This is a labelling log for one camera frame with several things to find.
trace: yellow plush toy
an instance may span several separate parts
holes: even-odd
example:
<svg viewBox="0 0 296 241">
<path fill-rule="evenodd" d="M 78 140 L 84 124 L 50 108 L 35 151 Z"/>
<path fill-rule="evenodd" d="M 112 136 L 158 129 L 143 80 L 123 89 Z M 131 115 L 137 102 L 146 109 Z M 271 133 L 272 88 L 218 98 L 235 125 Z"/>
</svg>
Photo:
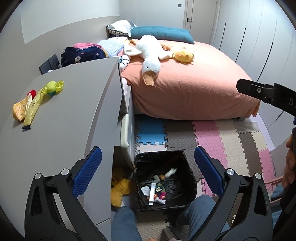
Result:
<svg viewBox="0 0 296 241">
<path fill-rule="evenodd" d="M 190 51 L 186 50 L 185 48 L 182 48 L 180 51 L 175 51 L 173 53 L 173 58 L 181 62 L 182 64 L 186 64 L 191 62 L 194 59 L 194 54 Z"/>
<path fill-rule="evenodd" d="M 123 177 L 124 171 L 120 167 L 112 169 L 111 180 L 111 204 L 115 207 L 121 207 L 122 196 L 130 194 L 135 190 L 135 184 Z"/>
</svg>

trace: trash can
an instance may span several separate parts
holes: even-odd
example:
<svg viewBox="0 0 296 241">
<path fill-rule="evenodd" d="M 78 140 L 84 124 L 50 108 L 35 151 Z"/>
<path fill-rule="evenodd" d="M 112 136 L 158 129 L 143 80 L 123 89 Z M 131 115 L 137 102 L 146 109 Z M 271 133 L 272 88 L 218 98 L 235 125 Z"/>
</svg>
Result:
<svg viewBox="0 0 296 241">
<path fill-rule="evenodd" d="M 177 168 L 175 174 L 160 181 L 166 192 L 165 204 L 154 202 L 153 206 L 149 206 L 149 201 L 141 188 L 145 186 L 151 188 L 155 175 L 164 175 L 172 168 Z M 145 152 L 136 155 L 134 178 L 141 211 L 181 209 L 196 197 L 195 177 L 182 150 Z"/>
</svg>

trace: dresser top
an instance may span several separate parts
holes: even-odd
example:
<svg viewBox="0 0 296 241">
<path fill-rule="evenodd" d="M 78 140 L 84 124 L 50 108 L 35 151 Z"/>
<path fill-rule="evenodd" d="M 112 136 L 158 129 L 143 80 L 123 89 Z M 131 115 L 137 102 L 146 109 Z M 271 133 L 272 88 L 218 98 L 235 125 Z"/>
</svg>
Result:
<svg viewBox="0 0 296 241">
<path fill-rule="evenodd" d="M 22 131 L 22 123 L 14 120 L 12 114 L 4 124 L 0 134 L 0 205 L 23 236 L 25 207 L 34 175 L 57 175 L 87 155 L 94 115 L 99 112 L 99 102 L 114 71 L 118 71 L 118 58 L 79 63 L 41 75 L 20 100 L 52 80 L 64 81 L 64 89 L 52 98 L 44 97 L 30 130 Z"/>
</svg>

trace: jeans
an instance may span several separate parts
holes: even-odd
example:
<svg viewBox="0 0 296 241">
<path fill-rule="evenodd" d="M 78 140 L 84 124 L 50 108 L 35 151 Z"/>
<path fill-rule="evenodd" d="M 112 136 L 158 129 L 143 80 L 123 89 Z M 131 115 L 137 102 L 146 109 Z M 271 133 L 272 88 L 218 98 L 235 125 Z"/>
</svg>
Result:
<svg viewBox="0 0 296 241">
<path fill-rule="evenodd" d="M 208 195 L 202 195 L 191 202 L 184 212 L 177 218 L 179 225 L 189 225 L 189 239 L 196 233 L 206 220 L 215 205 L 215 201 Z M 221 232 L 229 229 L 226 223 Z M 142 241 L 137 228 L 137 218 L 129 207 L 117 210 L 111 223 L 112 241 Z"/>
</svg>

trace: red cap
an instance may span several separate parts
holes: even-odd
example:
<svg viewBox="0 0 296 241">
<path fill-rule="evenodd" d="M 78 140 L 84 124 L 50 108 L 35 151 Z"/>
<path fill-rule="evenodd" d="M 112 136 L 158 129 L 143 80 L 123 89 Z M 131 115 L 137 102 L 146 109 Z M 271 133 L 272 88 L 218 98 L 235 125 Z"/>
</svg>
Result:
<svg viewBox="0 0 296 241">
<path fill-rule="evenodd" d="M 34 99 L 35 96 L 36 96 L 36 90 L 31 90 L 28 94 L 31 94 L 32 95 L 32 99 Z"/>
</svg>

